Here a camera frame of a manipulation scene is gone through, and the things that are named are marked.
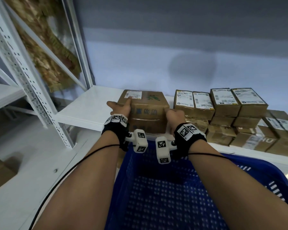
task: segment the floor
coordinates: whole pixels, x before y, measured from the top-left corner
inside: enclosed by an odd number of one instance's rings
[[[100,132],[80,128],[75,148],[68,150],[55,129],[43,128],[36,116],[6,128],[0,137],[0,159],[18,174],[0,187],[0,229],[27,230],[48,191],[84,157]]]

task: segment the hand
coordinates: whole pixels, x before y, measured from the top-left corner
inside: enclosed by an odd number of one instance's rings
[[[131,104],[132,97],[130,96],[127,98],[126,103],[123,106],[119,106],[117,102],[107,101],[107,105],[112,108],[113,111],[110,112],[110,115],[113,114],[123,114],[128,118],[130,111],[131,111]]]
[[[171,134],[173,135],[177,126],[181,123],[185,123],[184,111],[182,110],[174,110],[174,109],[166,109],[166,118],[171,127]]]

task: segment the person's left hand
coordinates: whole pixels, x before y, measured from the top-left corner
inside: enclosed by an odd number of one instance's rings
[[[126,103],[123,106],[119,106],[117,102],[107,101],[107,105],[112,108],[113,111],[111,111],[110,115],[113,114],[123,114],[127,118],[129,117],[130,111],[131,111],[131,104],[132,97],[129,96],[127,98]]]

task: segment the wrist strap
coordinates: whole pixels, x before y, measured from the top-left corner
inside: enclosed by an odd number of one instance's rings
[[[101,134],[103,134],[105,131],[114,132],[119,139],[119,147],[123,151],[128,150],[129,144],[129,142],[125,141],[125,138],[129,135],[129,123],[127,123],[127,121],[128,119],[126,116],[122,114],[114,114],[106,120],[104,129],[101,132]]]
[[[173,159],[187,158],[191,145],[202,139],[207,142],[206,135],[191,123],[181,123],[175,132],[177,150],[173,151]]]

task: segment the white tracking device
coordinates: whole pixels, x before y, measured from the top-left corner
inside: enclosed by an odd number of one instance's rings
[[[137,153],[144,153],[148,148],[148,142],[145,135],[145,131],[136,129],[134,132],[129,133],[130,137],[125,137],[125,140],[132,142],[133,150]]]
[[[165,136],[156,139],[156,152],[159,164],[168,164],[171,162],[169,151],[176,150],[175,141],[167,141]]]

